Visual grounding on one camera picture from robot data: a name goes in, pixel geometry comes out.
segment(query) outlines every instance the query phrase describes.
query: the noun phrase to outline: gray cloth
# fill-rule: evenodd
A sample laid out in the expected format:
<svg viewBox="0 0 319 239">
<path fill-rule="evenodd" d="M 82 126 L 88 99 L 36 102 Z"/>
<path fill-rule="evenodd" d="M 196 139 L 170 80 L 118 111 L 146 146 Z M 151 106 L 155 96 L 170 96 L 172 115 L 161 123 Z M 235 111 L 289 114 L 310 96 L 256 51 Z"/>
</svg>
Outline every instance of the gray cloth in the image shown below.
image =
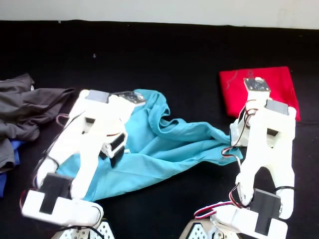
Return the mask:
<svg viewBox="0 0 319 239">
<path fill-rule="evenodd" d="M 0 81 L 0 172 L 14 167 L 9 139 L 32 141 L 39 124 L 53 120 L 74 89 L 42 88 L 31 91 L 28 74 Z"/>
</svg>

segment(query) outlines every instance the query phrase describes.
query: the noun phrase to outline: black surface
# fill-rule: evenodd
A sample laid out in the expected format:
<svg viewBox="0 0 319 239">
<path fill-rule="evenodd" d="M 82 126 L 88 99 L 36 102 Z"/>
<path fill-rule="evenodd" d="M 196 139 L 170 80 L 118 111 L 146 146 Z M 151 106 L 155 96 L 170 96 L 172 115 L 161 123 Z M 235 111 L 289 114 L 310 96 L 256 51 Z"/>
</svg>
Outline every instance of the black surface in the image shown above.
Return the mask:
<svg viewBox="0 0 319 239">
<path fill-rule="evenodd" d="M 293 147 L 296 196 L 287 238 L 319 236 L 319 126 L 312 123 L 319 120 L 319 31 L 81 21 L 0 22 L 0 29 L 1 79 L 28 72 L 37 88 L 156 89 L 167 97 L 172 117 L 204 120 L 227 133 L 233 119 L 225 113 L 218 72 L 288 66 L 305 122 L 297 126 Z M 1 238 L 48 238 L 20 215 L 18 200 L 58 132 L 59 126 L 50 123 L 36 141 L 21 147 L 21 165 L 8 174 L 0 199 Z M 235 163 L 201 163 L 99 203 L 117 239 L 177 239 L 195 210 L 227 199 L 237 173 Z M 266 170 L 255 184 L 274 190 Z"/>
</svg>

